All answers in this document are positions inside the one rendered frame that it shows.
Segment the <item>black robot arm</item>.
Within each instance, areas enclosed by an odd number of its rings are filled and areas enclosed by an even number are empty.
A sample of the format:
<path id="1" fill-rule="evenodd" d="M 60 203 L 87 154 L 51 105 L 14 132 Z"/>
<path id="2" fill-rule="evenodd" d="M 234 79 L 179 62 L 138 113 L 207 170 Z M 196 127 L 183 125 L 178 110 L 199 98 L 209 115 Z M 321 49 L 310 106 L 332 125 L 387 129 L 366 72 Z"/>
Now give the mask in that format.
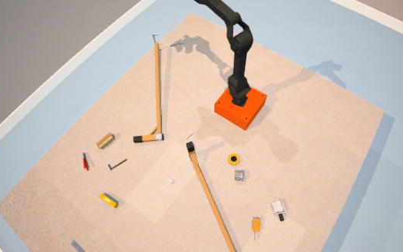
<path id="1" fill-rule="evenodd" d="M 221 0 L 194 0 L 195 2 L 206 5 L 216 15 L 218 15 L 226 25 L 226 37 L 230 44 L 233 56 L 233 75 L 228 77 L 230 94 L 233 97 L 232 104 L 240 107 L 245 106 L 248 96 L 246 94 L 251 90 L 247 79 L 244 77 L 246 67 L 246 56 L 252 47 L 253 35 L 249 26 L 241 19 L 238 12 L 232 10 L 225 2 Z M 238 35 L 233 37 L 233 26 L 240 25 L 243 29 Z"/>

